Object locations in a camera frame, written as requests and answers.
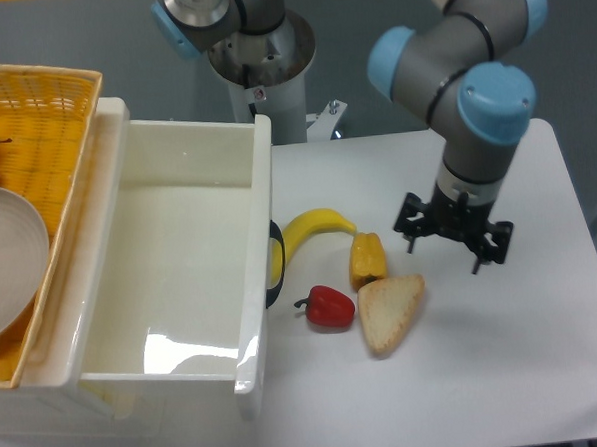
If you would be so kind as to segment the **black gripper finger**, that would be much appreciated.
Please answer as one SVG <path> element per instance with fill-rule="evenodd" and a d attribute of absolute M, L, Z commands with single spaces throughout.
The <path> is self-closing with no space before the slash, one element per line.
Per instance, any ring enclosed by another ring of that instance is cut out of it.
<path fill-rule="evenodd" d="M 399 233 L 408 242 L 407 253 L 412 254 L 417 239 L 432 234 L 432 223 L 427 218 L 428 205 L 415 193 L 408 193 L 403 202 L 393 231 Z"/>
<path fill-rule="evenodd" d="M 469 250 L 475 257 L 472 273 L 477 275 L 483 265 L 506 262 L 509 244 L 514 230 L 514 223 L 502 221 L 491 223 L 486 221 L 484 227 L 469 237 Z"/>

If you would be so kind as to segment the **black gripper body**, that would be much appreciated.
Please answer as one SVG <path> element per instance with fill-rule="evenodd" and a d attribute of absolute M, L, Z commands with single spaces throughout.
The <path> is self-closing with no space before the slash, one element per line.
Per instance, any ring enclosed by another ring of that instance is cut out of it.
<path fill-rule="evenodd" d="M 489 221 L 493 206 L 492 201 L 481 205 L 470 204 L 466 194 L 460 194 L 457 200 L 453 200 L 435 184 L 427 210 L 427 218 L 432 223 L 432 235 L 466 244 L 469 237 Z"/>

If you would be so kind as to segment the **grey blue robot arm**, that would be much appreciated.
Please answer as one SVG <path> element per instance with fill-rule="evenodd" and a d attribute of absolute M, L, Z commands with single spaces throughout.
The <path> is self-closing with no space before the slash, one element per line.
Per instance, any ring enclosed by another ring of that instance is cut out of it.
<path fill-rule="evenodd" d="M 374 44 L 369 82 L 445 141 L 433 195 L 407 195 L 394 229 L 464 244 L 476 265 L 501 264 L 513 231 L 491 222 L 512 157 L 536 106 L 526 73 L 500 59 L 544 24 L 547 0 L 432 0 L 442 20 L 418 33 L 394 27 Z M 206 55 L 237 121 L 272 123 L 276 144 L 304 141 L 304 78 L 315 37 L 285 0 L 157 0 L 151 14 L 178 55 Z"/>

